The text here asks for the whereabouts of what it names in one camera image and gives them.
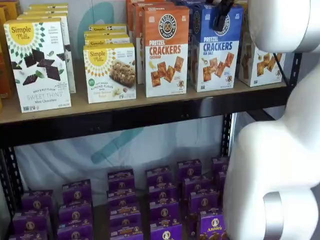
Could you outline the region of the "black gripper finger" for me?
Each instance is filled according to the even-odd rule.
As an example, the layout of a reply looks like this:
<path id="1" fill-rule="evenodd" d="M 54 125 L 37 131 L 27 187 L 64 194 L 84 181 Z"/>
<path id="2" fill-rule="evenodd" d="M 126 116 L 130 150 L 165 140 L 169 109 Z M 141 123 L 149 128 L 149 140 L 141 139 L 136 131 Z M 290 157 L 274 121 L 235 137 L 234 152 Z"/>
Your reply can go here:
<path id="1" fill-rule="evenodd" d="M 227 15 L 230 12 L 232 6 L 234 5 L 234 0 L 221 0 L 217 5 L 217 14 L 213 21 L 213 29 L 215 31 L 222 31 Z"/>

